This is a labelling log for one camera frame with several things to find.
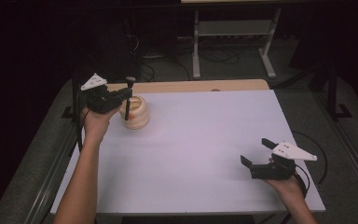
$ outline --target cable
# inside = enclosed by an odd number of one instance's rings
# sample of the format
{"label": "cable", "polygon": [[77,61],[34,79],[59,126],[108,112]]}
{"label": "cable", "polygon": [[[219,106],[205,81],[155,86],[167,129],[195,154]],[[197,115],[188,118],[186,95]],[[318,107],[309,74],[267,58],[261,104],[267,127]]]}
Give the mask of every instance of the cable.
{"label": "cable", "polygon": [[190,52],[194,46],[194,39],[192,36],[189,36],[189,37],[184,37],[182,39],[179,39],[179,42],[185,42],[185,40],[190,40],[188,44],[186,44],[185,46],[182,46],[180,48],[178,48],[178,50],[176,51],[176,53],[187,53],[187,52]]}
{"label": "cable", "polygon": [[188,73],[187,68],[186,68],[184,65],[182,65],[181,63],[177,62],[177,61],[171,61],[171,60],[150,60],[150,62],[145,62],[145,63],[176,63],[176,64],[178,64],[179,66],[181,66],[181,67],[183,67],[183,68],[185,69],[186,74],[187,74],[187,79],[188,79],[189,81],[191,81],[191,76],[190,76],[190,74]]}
{"label": "cable", "polygon": [[88,113],[91,111],[91,109],[89,108],[89,110],[87,111],[87,113],[84,115],[84,118],[81,122],[81,125],[80,125],[80,139],[79,139],[79,142],[78,142],[78,146],[79,146],[79,151],[81,151],[83,149],[83,142],[82,142],[82,136],[81,136],[81,130],[83,128],[83,125],[84,125],[84,121],[86,120],[86,116],[88,115]]}
{"label": "cable", "polygon": [[300,168],[300,170],[302,170],[302,172],[304,173],[305,177],[308,180],[308,185],[307,185],[306,192],[305,192],[305,195],[307,195],[308,190],[310,189],[310,177],[308,176],[308,174],[305,172],[305,170],[301,166],[296,164],[296,167],[298,167],[298,168]]}
{"label": "cable", "polygon": [[214,63],[235,64],[240,61],[240,53],[241,53],[240,51],[239,52],[235,52],[235,51],[229,52],[227,50],[223,50],[222,52],[224,52],[227,55],[227,57],[224,59],[217,57],[213,53],[206,55],[204,50],[199,52],[199,56],[201,56],[203,59],[206,59],[206,60],[214,62]]}
{"label": "cable", "polygon": [[[145,66],[145,67],[149,68],[149,69],[152,71],[152,74],[148,74],[148,73],[143,69],[142,66]],[[151,80],[156,81],[156,80],[155,80],[155,74],[156,74],[156,72],[155,72],[155,70],[154,70],[154,68],[153,68],[152,66],[143,63],[143,64],[140,64],[139,69],[142,70],[143,74],[148,74],[148,75],[150,76],[150,78],[146,78],[146,82],[149,82],[149,81],[151,81]]]}
{"label": "cable", "polygon": [[75,120],[76,120],[76,135],[77,135],[77,145],[79,149],[82,147],[82,125],[80,123],[80,89],[77,90],[76,94],[76,111],[74,113]]}
{"label": "cable", "polygon": [[324,149],[315,140],[313,140],[311,137],[307,136],[306,134],[299,132],[299,131],[294,131],[294,130],[291,130],[291,131],[292,131],[292,133],[300,134],[300,135],[308,138],[321,150],[322,154],[324,155],[324,173],[323,173],[321,179],[318,181],[318,189],[320,189],[320,185],[322,184],[322,182],[324,181],[324,179],[327,176],[327,169],[328,169],[327,156],[324,152]]}
{"label": "cable", "polygon": [[127,37],[135,38],[135,40],[136,40],[135,47],[134,47],[132,50],[130,50],[130,54],[131,54],[133,57],[135,57],[136,50],[138,49],[139,44],[140,44],[139,39],[138,39],[138,37],[136,37],[136,35],[127,35]]}

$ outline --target shelf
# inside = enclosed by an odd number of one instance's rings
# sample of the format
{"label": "shelf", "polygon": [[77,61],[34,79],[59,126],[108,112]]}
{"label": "shelf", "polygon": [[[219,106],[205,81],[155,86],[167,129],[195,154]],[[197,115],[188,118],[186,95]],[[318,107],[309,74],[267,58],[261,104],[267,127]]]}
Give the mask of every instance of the shelf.
{"label": "shelf", "polygon": [[200,21],[199,36],[206,35],[267,35],[271,20]]}

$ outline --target white tabletop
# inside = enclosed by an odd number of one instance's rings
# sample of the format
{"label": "white tabletop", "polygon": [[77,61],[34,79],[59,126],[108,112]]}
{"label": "white tabletop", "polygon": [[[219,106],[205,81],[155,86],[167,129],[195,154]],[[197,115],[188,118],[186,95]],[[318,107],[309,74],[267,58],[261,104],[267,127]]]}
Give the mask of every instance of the white tabletop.
{"label": "white tabletop", "polygon": [[[98,213],[209,215],[285,210],[270,186],[252,179],[240,160],[244,155],[254,164],[268,163],[271,150],[261,145],[262,138],[295,143],[274,91],[140,95],[148,106],[149,123],[141,130],[128,130],[116,114],[101,145]],[[57,210],[77,157],[76,148],[51,213]],[[308,171],[303,161],[296,163]],[[306,201],[311,211],[325,209],[313,182]]]}

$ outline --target metal frame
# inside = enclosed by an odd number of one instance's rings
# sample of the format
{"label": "metal frame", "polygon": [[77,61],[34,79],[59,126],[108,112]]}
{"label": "metal frame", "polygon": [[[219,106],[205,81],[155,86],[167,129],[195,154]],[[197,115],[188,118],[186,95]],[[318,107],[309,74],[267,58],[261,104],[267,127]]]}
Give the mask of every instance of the metal frame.
{"label": "metal frame", "polygon": [[324,112],[324,116],[326,117],[326,120],[329,121],[330,126],[333,128],[334,132],[337,134],[337,137],[339,138],[339,141],[341,142],[342,146],[345,148],[351,164],[353,166],[353,170],[358,176],[358,153],[356,152],[356,148],[351,143],[351,140],[348,138],[348,136],[345,134],[344,130],[342,129],[341,125],[339,124],[339,120],[337,120],[337,117],[333,117],[330,111],[327,111],[325,109],[325,99],[323,95],[319,92],[316,92],[314,94],[314,98],[316,99],[319,107],[321,108],[321,111]]}
{"label": "metal frame", "polygon": [[281,9],[277,8],[272,20],[263,21],[224,21],[226,26],[221,26],[221,21],[200,21],[199,11],[195,11],[194,17],[194,49],[193,49],[193,78],[200,79],[199,36],[211,35],[266,35],[268,37],[264,48],[259,49],[261,60],[269,78],[275,78],[276,74],[269,61],[269,47],[275,34]]}
{"label": "metal frame", "polygon": [[48,175],[37,192],[34,204],[24,223],[40,223],[43,220],[43,215],[49,212],[49,208],[51,207],[49,202],[53,202],[56,193],[55,190],[57,190],[54,186],[57,186],[57,184],[62,181],[62,175],[65,174],[66,166],[70,160],[68,155],[74,149],[76,139],[76,125],[71,120],[68,120],[67,132],[62,139],[59,153],[51,164]]}

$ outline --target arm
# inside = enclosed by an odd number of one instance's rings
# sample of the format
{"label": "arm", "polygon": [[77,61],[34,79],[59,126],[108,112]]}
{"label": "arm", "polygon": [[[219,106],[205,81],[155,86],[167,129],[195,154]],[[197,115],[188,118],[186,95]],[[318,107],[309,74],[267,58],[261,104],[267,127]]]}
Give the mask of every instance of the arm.
{"label": "arm", "polygon": [[265,180],[277,191],[282,203],[297,224],[316,224],[317,221],[308,208],[297,180],[291,176],[287,180]]}
{"label": "arm", "polygon": [[[83,110],[83,117],[88,109]],[[90,111],[85,117],[85,139],[76,168],[62,196],[54,223],[93,223],[97,210],[100,144],[117,109],[106,114]]]}

